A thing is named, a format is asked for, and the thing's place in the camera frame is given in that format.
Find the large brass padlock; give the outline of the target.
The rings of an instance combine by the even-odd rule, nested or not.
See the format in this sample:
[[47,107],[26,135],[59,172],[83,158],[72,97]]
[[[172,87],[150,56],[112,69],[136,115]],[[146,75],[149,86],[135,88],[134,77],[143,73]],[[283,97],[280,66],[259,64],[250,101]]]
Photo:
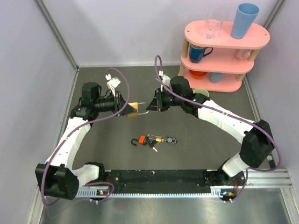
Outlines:
[[138,102],[131,102],[131,103],[128,103],[128,105],[130,105],[131,107],[133,107],[134,112],[128,114],[127,118],[134,118],[134,117],[138,117],[138,116],[145,115],[145,114],[148,113],[147,110],[145,112],[140,112],[139,106],[140,105],[146,105],[146,106],[148,106],[149,103],[146,103],[146,102],[140,102],[140,103],[138,103]]

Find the orange black hook lock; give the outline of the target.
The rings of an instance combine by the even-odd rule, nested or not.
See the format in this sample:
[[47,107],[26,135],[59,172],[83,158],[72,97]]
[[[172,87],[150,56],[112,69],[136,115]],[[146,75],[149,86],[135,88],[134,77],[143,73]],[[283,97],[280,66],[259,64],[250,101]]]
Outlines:
[[139,139],[132,139],[131,140],[131,144],[133,146],[137,146],[138,143],[141,144],[141,145],[148,145],[150,147],[154,146],[153,140],[151,140],[148,136],[145,136],[145,135],[141,135]]

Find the small padlock keys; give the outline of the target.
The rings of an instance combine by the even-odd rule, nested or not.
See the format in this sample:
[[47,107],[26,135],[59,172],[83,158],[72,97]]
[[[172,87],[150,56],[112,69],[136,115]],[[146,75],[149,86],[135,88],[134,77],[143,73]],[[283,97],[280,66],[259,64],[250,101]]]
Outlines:
[[158,150],[155,148],[155,143],[154,143],[154,142],[150,142],[150,143],[148,143],[148,145],[149,145],[149,147],[150,147],[151,149],[153,149],[155,152],[158,152]]

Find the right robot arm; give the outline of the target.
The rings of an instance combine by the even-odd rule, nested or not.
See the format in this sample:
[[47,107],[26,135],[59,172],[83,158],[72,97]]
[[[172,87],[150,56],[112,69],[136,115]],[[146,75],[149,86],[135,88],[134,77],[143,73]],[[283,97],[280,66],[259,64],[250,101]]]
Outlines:
[[207,121],[233,136],[241,150],[226,160],[217,170],[217,178],[222,184],[230,184],[237,174],[247,168],[258,168],[273,151],[273,137],[269,124],[260,120],[243,119],[217,105],[208,96],[194,93],[183,76],[169,78],[159,75],[161,87],[155,95],[148,111],[164,112],[170,107],[179,106],[184,112]]

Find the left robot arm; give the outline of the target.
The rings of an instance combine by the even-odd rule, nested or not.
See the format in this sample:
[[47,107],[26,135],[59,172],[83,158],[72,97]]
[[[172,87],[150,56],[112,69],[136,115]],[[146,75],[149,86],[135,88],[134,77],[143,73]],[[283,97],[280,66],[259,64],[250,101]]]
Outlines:
[[99,121],[101,112],[112,112],[114,116],[135,113],[136,109],[123,99],[116,91],[120,84],[117,78],[107,82],[108,91],[101,95],[101,86],[88,82],[82,86],[82,96],[78,104],[71,110],[66,130],[55,151],[44,164],[39,163],[35,169],[36,179],[43,197],[55,197],[72,200],[80,187],[93,182],[101,185],[106,174],[103,165],[87,162],[74,170],[73,162],[85,135],[93,123]]

